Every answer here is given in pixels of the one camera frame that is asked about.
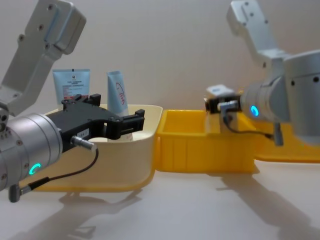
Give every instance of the white lotion tube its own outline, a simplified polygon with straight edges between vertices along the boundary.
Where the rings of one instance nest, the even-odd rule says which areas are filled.
[[[90,69],[52,70],[58,109],[62,100],[72,99],[77,94],[88,97],[90,92]]]
[[[108,78],[108,110],[124,117],[129,115],[124,78],[120,71],[107,72]],[[132,133],[121,136],[118,140],[108,139],[108,142],[128,142],[133,140]]]

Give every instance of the silver cylindrical joint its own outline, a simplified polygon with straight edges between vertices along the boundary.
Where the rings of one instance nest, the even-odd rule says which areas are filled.
[[[78,136],[73,136],[71,138],[71,144],[73,144],[75,146],[83,147],[85,149],[90,150],[91,152],[94,152],[97,149],[96,144],[94,144],[90,141],[84,140],[83,138],[78,137]]]
[[[58,128],[46,116],[16,117],[0,132],[0,191],[55,163],[63,149]]]
[[[320,51],[284,60],[285,85],[294,134],[310,145],[320,144]]]

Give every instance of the screw hole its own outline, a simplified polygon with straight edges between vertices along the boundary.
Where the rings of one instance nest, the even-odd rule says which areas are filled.
[[[38,26],[38,31],[42,31],[44,29],[44,25],[43,24],[40,24],[39,26]]]

